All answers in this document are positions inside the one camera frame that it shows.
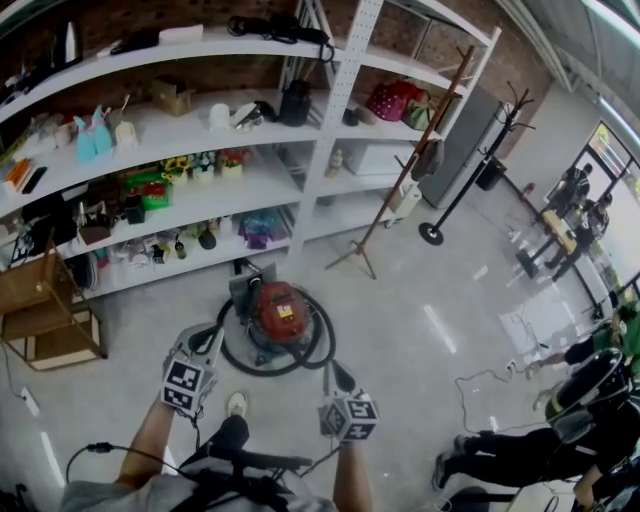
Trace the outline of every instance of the blue vase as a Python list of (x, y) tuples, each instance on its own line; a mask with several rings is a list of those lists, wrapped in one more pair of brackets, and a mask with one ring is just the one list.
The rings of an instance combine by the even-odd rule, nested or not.
[(102, 116), (102, 105), (96, 107), (96, 111), (91, 118), (91, 128), (93, 130), (93, 141), (96, 146), (96, 152), (98, 154), (106, 153), (113, 147), (113, 140), (109, 129), (105, 124), (104, 117)]
[(96, 156), (96, 147), (93, 144), (93, 138), (87, 131), (87, 125), (82, 119), (74, 116), (73, 120), (78, 126), (78, 141), (76, 145), (78, 161), (89, 162)]

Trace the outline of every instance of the sneaker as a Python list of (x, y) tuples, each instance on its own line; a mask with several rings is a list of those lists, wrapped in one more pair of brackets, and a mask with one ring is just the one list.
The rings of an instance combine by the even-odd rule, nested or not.
[(464, 445), (467, 442), (468, 437), (456, 436), (453, 440), (453, 455), (467, 455), (467, 450)]
[(527, 380), (531, 380), (533, 376), (540, 371), (541, 368), (542, 365), (540, 364), (540, 362), (534, 361), (524, 369), (524, 376), (527, 378)]
[(431, 477), (431, 485), (438, 492), (442, 492), (444, 490), (447, 485), (447, 481), (449, 480), (449, 477), (444, 470), (444, 463), (445, 454), (441, 453), (436, 458), (436, 467), (433, 470), (433, 476)]
[(227, 400), (227, 418), (229, 416), (240, 416), (246, 418), (249, 410), (249, 397), (242, 391), (234, 391)]

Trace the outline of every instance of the shelf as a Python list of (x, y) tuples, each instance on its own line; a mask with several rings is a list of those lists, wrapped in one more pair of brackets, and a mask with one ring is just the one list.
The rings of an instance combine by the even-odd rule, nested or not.
[[(317, 110), (318, 116), (323, 117), (324, 112), (327, 109), (327, 102), (329, 100), (328, 94), (323, 92), (316, 92), (313, 95), (313, 106)], [(364, 104), (366, 98), (361, 96), (354, 96), (349, 100), (348, 107), (355, 109), (357, 107), (366, 108)], [(336, 132), (336, 137), (339, 139), (386, 139), (386, 140), (408, 140), (419, 141), (424, 131), (414, 130), (410, 126), (406, 125), (402, 121), (385, 121), (376, 117), (376, 123), (374, 125), (367, 125), (359, 123), (358, 126), (346, 126), (340, 125)], [(440, 135), (436, 132), (431, 134), (429, 140), (441, 139)]]
[(0, 37), (64, 0), (13, 0), (0, 12)]
[[(237, 226), (235, 224), (234, 230), (234, 232), (237, 233)], [(85, 297), (88, 299), (98, 297), (151, 281), (157, 281), (218, 263), (224, 263), (236, 258), (282, 249), (288, 247), (290, 242), (287, 238), (278, 242), (269, 242), (265, 250), (251, 250), (246, 247), (242, 237), (234, 235), (228, 240), (218, 240), (216, 247), (207, 251), (203, 249), (195, 239), (183, 237), (181, 240), (187, 251), (186, 259), (177, 259), (175, 257), (175, 251), (172, 250), (167, 262), (162, 265), (149, 264), (140, 268), (131, 267), (125, 262), (108, 265), (99, 271), (98, 288), (96, 290), (86, 290), (84, 293)]]
[(395, 184), (399, 175), (400, 173), (398, 172), (398, 174), (370, 174), (366, 176), (357, 176), (347, 169), (342, 169), (336, 177), (324, 179), (320, 194), (318, 195), (329, 196), (391, 188)]
[[(336, 46), (344, 48), (346, 41), (344, 39), (336, 39)], [(403, 76), (409, 76), (423, 82), (433, 84), (443, 89), (448, 89), (451, 80), (442, 76), (435, 69), (417, 60), (402, 55), (400, 53), (386, 50), (378, 46), (369, 45), (362, 60), (363, 66), (369, 66), (376, 69), (384, 69), (392, 73)], [(461, 96), (466, 96), (468, 90), (463, 85), (456, 88), (456, 92)]]
[(58, 250), (63, 257), (69, 258), (158, 231), (224, 215), (296, 203), (301, 198), (302, 193), (273, 150), (253, 148), (251, 160), (241, 178), (216, 175), (209, 185), (189, 180), (187, 185), (173, 186), (170, 206), (146, 212), (142, 224), (120, 221), (109, 238), (86, 245), (78, 237)]
[(207, 29), (201, 41), (193, 43), (160, 44), (153, 48), (138, 50), (103, 58), (90, 57), (79, 64), (56, 73), (31, 92), (0, 107), (0, 122), (59, 91), (94, 78), (135, 68), (155, 62), (165, 62), (193, 57), (219, 55), (282, 55), (292, 57), (318, 57), (318, 45), (298, 42), (285, 44), (266, 40), (262, 36), (247, 34), (234, 37), (226, 27)]
[[(305, 239), (312, 240), (368, 226), (373, 222), (382, 203), (382, 197), (376, 192), (360, 192), (338, 196), (330, 206), (316, 204)], [(292, 208), (292, 210), (295, 217), (297, 209)], [(391, 218), (393, 218), (393, 212), (387, 209), (381, 222)]]
[(114, 149), (90, 162), (78, 163), (73, 143), (34, 159), (33, 165), (47, 166), (47, 172), (31, 194), (0, 195), (0, 217), (53, 192), (144, 163), (221, 148), (309, 141), (318, 137), (319, 130), (311, 122), (291, 128), (265, 121), (250, 132), (209, 132), (209, 111), (215, 103), (226, 103), (233, 109), (259, 99), (275, 105), (276, 92), (240, 90), (197, 95), (192, 99), (193, 111), (181, 117), (165, 114), (151, 104), (131, 107), (125, 117), (135, 126), (137, 148), (122, 152)]
[(53, 370), (62, 366), (77, 364), (96, 359), (96, 355), (87, 347), (89, 336), (96, 348), (100, 347), (98, 319), (86, 310), (75, 313), (78, 325), (69, 325), (42, 336), (30, 337), (26, 341), (25, 357), (35, 370)]
[[(295, 161), (298, 167), (304, 169), (305, 173), (308, 172), (313, 145), (299, 142), (296, 144), (285, 145), (285, 148), (287, 153), (291, 156), (291, 160)], [(337, 176), (333, 178), (325, 177), (321, 181), (318, 196), (322, 197), (366, 190), (391, 188), (402, 171), (400, 164), (396, 164), (396, 167), (397, 172), (395, 174), (370, 175), (356, 175), (343, 167)]]
[(487, 34), (437, 0), (390, 0), (390, 3), (411, 11), (418, 16), (444, 20), (472, 35), (485, 46), (491, 44), (491, 38)]
[[(56, 285), (56, 293), (70, 310), (73, 301), (73, 284), (69, 280)], [(2, 337), (14, 341), (28, 336), (40, 336), (71, 324), (67, 311), (55, 299), (21, 309), (4, 316)]]

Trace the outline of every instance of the white box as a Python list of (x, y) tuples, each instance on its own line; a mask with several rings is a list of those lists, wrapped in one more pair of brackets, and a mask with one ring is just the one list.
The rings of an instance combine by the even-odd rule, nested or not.
[(344, 166), (357, 175), (393, 174), (402, 172), (402, 165), (413, 153), (410, 142), (370, 142), (362, 140), (343, 140), (336, 143), (342, 150)]

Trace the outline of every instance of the person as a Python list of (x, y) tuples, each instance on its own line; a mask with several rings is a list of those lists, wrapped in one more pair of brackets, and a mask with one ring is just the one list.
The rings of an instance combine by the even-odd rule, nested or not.
[(631, 375), (640, 375), (640, 302), (629, 302), (614, 310), (611, 323), (597, 329), (589, 338), (575, 343), (566, 353), (551, 354), (542, 361), (534, 361), (525, 368), (528, 380), (545, 366), (567, 363), (581, 364), (605, 348), (618, 348), (626, 357)]
[(589, 493), (597, 503), (606, 503), (624, 512), (640, 510), (640, 457), (636, 457), (618, 472), (606, 475), (592, 486), (577, 490), (583, 498)]
[[(236, 391), (227, 402), (227, 418), (223, 421), (216, 434), (199, 450), (189, 457), (180, 467), (186, 475), (201, 476), (208, 471), (208, 475), (215, 477), (212, 484), (207, 480), (203, 486), (180, 475), (161, 475), (162, 464), (148, 457), (133, 452), (127, 452), (122, 463), (120, 475), (113, 484), (98, 484), (91, 482), (73, 481), (65, 489), (62, 499), (61, 512), (81, 511), (169, 511), (181, 503), (193, 498), (194, 492), (200, 495), (204, 492), (216, 491), (218, 499), (209, 503), (204, 508), (192, 506), (183, 507), (189, 512), (198, 510), (216, 510), (220, 512), (258, 512), (273, 510), (270, 506), (249, 501), (248, 498), (239, 497), (237, 493), (224, 491), (224, 479), (228, 479), (231, 473), (230, 463), (209, 457), (211, 446), (238, 451), (249, 439), (249, 428), (245, 420), (248, 409), (247, 395)], [(162, 459), (171, 423), (174, 417), (174, 409), (156, 399), (147, 413), (142, 426), (133, 439), (131, 448), (151, 454)], [(266, 473), (246, 469), (245, 475), (251, 477), (252, 488), (260, 484), (266, 485), (265, 480), (260, 480)], [(276, 485), (276, 495), (272, 493), (271, 501), (279, 504), (277, 510), (290, 512), (314, 511), (329, 512), (370, 512), (372, 510), (372, 498), (367, 474), (364, 467), (362, 454), (358, 444), (344, 444), (338, 454), (338, 466), (336, 470), (333, 502), (325, 498), (316, 498), (309, 494), (304, 482), (298, 477), (285, 473), (282, 485)]]
[(558, 252), (551, 261), (545, 262), (548, 269), (555, 269), (558, 265), (560, 268), (553, 276), (553, 282), (560, 279), (569, 268), (578, 261), (594, 240), (600, 240), (607, 227), (609, 226), (609, 214), (607, 208), (611, 206), (613, 197), (611, 194), (605, 194), (597, 203), (587, 199), (583, 206), (583, 220), (575, 229), (576, 248), (571, 254), (567, 254), (564, 247), (560, 247)]
[(572, 166), (566, 170), (558, 185), (549, 198), (549, 203), (542, 213), (553, 210), (558, 217), (563, 219), (569, 212), (579, 207), (586, 199), (591, 189), (589, 175), (593, 171), (591, 164), (586, 164), (582, 169)]
[(574, 487), (579, 503), (591, 510), (590, 489), (603, 475), (633, 454), (640, 438), (640, 414), (626, 397), (594, 408), (595, 427), (572, 443), (563, 443), (551, 428), (525, 436), (483, 433), (458, 436), (454, 453), (436, 459), (432, 484), (443, 490), (447, 481), (464, 473), (484, 482), (506, 487), (526, 487), (541, 481), (566, 480), (582, 475)]

